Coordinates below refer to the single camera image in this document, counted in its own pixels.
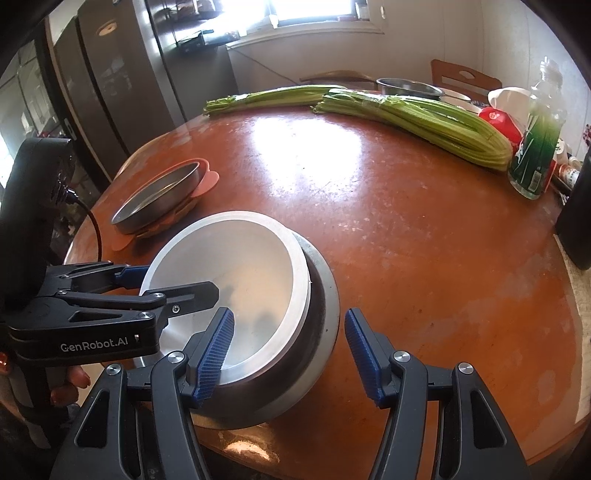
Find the finger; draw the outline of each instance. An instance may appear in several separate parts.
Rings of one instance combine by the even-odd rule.
[[[51,391],[51,403],[56,407],[67,407],[78,400],[78,389],[72,384],[62,385]]]
[[[68,368],[67,378],[68,382],[78,388],[86,388],[90,385],[90,377],[80,365]]]
[[[0,375],[9,375],[11,370],[12,366],[8,360],[8,355],[0,352]]]

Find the barcode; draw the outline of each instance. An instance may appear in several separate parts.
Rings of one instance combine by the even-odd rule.
[[[538,185],[540,185],[540,180],[542,179],[542,174],[539,171],[535,171],[534,174],[531,176],[530,186],[527,188],[531,193],[535,193],[538,189]]]

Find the window sill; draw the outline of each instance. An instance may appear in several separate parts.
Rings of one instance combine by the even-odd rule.
[[[355,22],[315,22],[303,23],[298,25],[287,25],[285,27],[277,27],[273,30],[265,30],[262,32],[255,32],[247,35],[240,40],[228,43],[226,47],[228,50],[238,47],[244,47],[254,43],[260,43],[275,38],[295,37],[298,35],[307,35],[311,33],[332,33],[332,32],[357,32],[357,33],[373,33],[383,35],[384,32],[367,21]]]

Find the transparent bottle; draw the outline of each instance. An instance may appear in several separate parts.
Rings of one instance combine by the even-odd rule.
[[[524,197],[539,198],[552,174],[550,165],[566,122],[562,74],[548,57],[540,64],[541,80],[531,88],[530,117],[521,145],[509,164],[509,181]]]

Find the bottle cap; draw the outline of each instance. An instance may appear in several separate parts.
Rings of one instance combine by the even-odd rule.
[[[554,60],[544,57],[544,60],[540,63],[540,72],[548,77],[550,81],[556,82],[559,87],[562,87],[562,74],[560,73],[558,64]]]

